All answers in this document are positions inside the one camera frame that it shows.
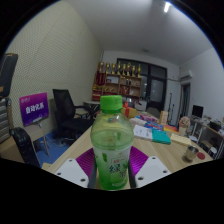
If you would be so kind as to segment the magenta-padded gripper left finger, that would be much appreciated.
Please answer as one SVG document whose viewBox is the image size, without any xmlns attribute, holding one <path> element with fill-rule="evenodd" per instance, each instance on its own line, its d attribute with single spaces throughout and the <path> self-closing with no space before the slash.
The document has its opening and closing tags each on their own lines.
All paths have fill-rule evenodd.
<svg viewBox="0 0 224 224">
<path fill-rule="evenodd" d="M 55 172 L 67 181 L 84 188 L 93 189 L 96 182 L 97 166 L 92 148 L 76 159 L 67 159 Z"/>
</svg>

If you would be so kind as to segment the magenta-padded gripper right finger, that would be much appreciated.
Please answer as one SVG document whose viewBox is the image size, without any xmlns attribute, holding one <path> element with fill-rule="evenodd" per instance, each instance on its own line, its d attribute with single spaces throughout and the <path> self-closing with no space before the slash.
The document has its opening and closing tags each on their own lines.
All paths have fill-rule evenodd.
<svg viewBox="0 0 224 224">
<path fill-rule="evenodd" d="M 132 189 L 146 186 L 171 174 L 158 157 L 148 157 L 135 147 L 131 147 L 128 172 Z"/>
</svg>

